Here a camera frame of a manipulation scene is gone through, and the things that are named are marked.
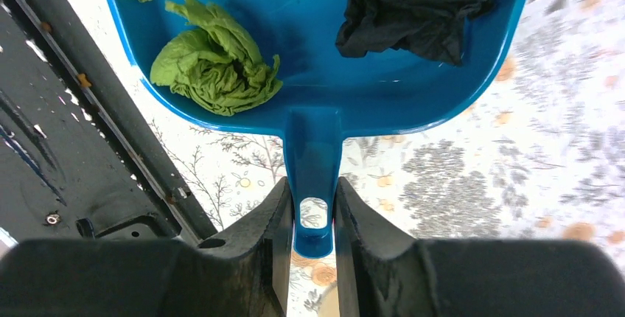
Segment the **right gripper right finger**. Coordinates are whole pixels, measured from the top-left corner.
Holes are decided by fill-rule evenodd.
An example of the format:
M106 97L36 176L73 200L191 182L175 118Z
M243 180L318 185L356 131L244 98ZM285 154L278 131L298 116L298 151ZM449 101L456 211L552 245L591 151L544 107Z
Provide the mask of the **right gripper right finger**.
M345 178L334 216L342 316L624 314L624 278L591 243L416 239Z

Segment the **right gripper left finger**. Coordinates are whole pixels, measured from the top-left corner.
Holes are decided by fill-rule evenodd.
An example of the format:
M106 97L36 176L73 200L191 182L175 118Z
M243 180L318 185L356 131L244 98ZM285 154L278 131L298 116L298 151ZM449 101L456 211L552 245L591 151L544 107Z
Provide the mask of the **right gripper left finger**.
M283 178L255 209L199 245L28 240L1 260L1 314L284 316L292 234Z

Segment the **blue dustpan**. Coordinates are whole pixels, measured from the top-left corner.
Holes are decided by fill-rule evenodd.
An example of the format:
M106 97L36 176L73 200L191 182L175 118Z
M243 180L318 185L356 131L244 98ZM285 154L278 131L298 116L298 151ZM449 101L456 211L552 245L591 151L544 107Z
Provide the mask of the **blue dustpan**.
M165 87L148 91L177 116L211 130L278 136L293 202L332 206L343 141L434 128L473 104L504 62L526 0L499 0L465 27L463 64L406 51L344 58L335 48L347 0L200 0L225 8L263 57L280 57L283 86L263 105L212 114Z

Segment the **green paper scrap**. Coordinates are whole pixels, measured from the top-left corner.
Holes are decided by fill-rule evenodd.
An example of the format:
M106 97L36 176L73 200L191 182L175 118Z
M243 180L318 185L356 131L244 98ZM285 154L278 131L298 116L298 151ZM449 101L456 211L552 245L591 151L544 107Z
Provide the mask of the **green paper scrap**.
M164 8L185 18L191 28L156 56L149 76L153 85L221 116L255 108L283 86L277 77L280 57L274 55L273 65L266 64L248 31L222 7L184 0L166 1Z

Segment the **floral tablecloth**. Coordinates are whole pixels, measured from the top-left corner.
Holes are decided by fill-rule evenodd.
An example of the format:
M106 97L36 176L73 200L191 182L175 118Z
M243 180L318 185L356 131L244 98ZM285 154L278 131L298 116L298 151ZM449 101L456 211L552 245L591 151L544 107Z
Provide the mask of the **floral tablecloth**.
M149 94L106 0L68 0L218 230L285 176L274 136L206 130ZM349 138L340 174L414 237L580 240L624 266L624 0L527 0L484 94L422 133Z

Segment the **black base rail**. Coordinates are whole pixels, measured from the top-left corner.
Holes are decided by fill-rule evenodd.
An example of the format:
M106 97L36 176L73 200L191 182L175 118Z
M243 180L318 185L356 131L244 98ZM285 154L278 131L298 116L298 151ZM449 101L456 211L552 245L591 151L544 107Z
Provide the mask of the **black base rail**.
M1 0L1 236L216 228L68 0Z

